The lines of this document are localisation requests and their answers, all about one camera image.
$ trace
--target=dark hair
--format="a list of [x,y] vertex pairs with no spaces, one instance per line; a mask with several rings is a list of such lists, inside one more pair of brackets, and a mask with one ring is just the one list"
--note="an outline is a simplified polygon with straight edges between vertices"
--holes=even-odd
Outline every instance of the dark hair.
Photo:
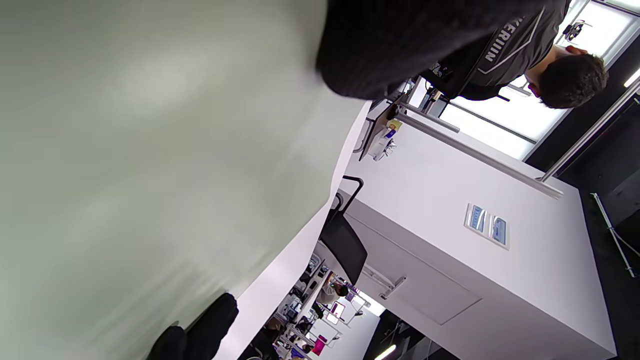
[[540,99],[549,108],[576,108],[607,86],[604,61],[591,54],[564,56],[540,76]]
[[338,296],[340,296],[340,297],[345,297],[345,296],[349,295],[349,289],[347,289],[346,286],[342,285],[342,287],[340,287],[336,291],[336,294],[338,294]]

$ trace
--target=metal pole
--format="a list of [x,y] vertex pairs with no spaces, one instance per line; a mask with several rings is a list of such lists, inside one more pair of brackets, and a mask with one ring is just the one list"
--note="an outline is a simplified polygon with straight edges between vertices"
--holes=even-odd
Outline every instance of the metal pole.
[[443,121],[440,118],[435,117],[433,115],[422,113],[420,111],[420,109],[418,109],[418,108],[416,108],[414,106],[411,106],[411,105],[409,105],[409,104],[407,104],[405,102],[401,102],[399,105],[402,106],[403,108],[407,109],[407,110],[413,111],[416,115],[418,115],[420,117],[424,117],[425,119],[431,120],[431,121],[435,122],[436,124],[438,124],[440,126],[446,127],[447,129],[453,131],[454,133],[459,133],[460,132],[460,128],[459,127],[451,125],[450,123],[448,123],[446,121]]
[[627,88],[627,91],[622,94],[622,96],[613,105],[611,105],[611,107],[600,117],[600,119],[598,119],[598,121],[596,121],[595,124],[593,124],[593,126],[591,126],[591,129],[587,130],[587,132],[578,139],[571,149],[567,150],[567,152],[562,155],[562,157],[559,158],[558,161],[553,164],[541,178],[539,178],[539,180],[544,182],[555,175],[556,172],[560,170],[560,168],[564,166],[564,164],[566,164],[566,162],[569,161],[573,155],[575,155],[575,153],[578,152],[578,150],[580,150],[580,148],[584,146],[584,144],[587,143],[591,137],[593,137],[593,135],[595,135],[598,130],[600,130],[600,128],[616,114],[616,112],[618,112],[618,110],[620,110],[627,100],[638,92],[638,90],[640,90],[640,79],[631,84],[631,86]]
[[401,122],[407,124],[408,126],[411,126],[416,130],[422,131],[423,133],[429,136],[432,136],[433,138],[436,138],[437,140],[440,140],[441,142],[446,143],[447,145],[454,147],[455,149],[460,150],[461,152],[464,152],[465,154],[471,156],[472,158],[482,161],[483,163],[502,172],[503,174],[511,176],[512,178],[520,181],[521,183],[529,185],[530,187],[540,191],[541,193],[544,193],[545,195],[548,195],[556,200],[560,199],[564,195],[562,191],[554,188],[553,186],[543,183],[542,181],[535,180],[533,177],[529,177],[527,174],[522,173],[518,169],[511,167],[501,162],[500,160],[495,159],[483,153],[482,151],[477,150],[476,148],[461,142],[458,139],[455,139],[443,132],[440,132],[436,130],[434,127],[431,127],[421,121],[418,121],[402,113],[398,114],[396,118]]
[[633,270],[631,269],[631,266],[629,265],[629,262],[627,261],[627,257],[625,256],[625,253],[622,252],[622,248],[620,247],[620,243],[618,242],[618,237],[616,236],[617,235],[616,231],[613,229],[613,225],[609,220],[609,216],[607,215],[607,212],[605,211],[604,206],[602,206],[602,202],[600,201],[600,196],[598,196],[597,193],[591,193],[591,196],[593,196],[593,198],[596,200],[596,203],[598,204],[598,208],[600,208],[600,212],[602,213],[602,217],[604,217],[604,221],[607,223],[607,228],[609,229],[609,232],[613,237],[613,241],[616,242],[618,251],[620,251],[620,255],[622,255],[622,260],[625,261],[625,265],[627,266],[625,269],[629,271],[629,273],[631,274],[631,277],[636,277]]

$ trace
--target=white table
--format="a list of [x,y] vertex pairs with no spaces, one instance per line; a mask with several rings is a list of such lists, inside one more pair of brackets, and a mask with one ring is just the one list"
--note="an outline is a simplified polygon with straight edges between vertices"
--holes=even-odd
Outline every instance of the white table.
[[141,359],[224,291],[241,314],[220,358],[239,354],[304,270],[364,118],[313,70],[325,6],[0,13],[4,357]]

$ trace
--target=black sleeve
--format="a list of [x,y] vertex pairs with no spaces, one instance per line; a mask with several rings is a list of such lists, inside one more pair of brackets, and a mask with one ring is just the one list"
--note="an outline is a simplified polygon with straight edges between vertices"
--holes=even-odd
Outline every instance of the black sleeve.
[[376,99],[517,15],[558,1],[330,1],[316,66],[334,92]]

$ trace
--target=chair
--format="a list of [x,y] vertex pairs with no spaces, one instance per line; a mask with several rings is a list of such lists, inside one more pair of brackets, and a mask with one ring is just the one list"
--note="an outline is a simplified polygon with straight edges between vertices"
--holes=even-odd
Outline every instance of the chair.
[[351,284],[355,285],[360,277],[368,253],[351,224],[344,217],[344,214],[360,189],[362,189],[362,186],[364,186],[364,181],[359,177],[353,176],[343,176],[342,178],[356,181],[358,188],[342,209],[344,198],[340,193],[336,194],[338,204],[334,209],[329,210],[324,227],[320,232],[320,241],[335,256]]

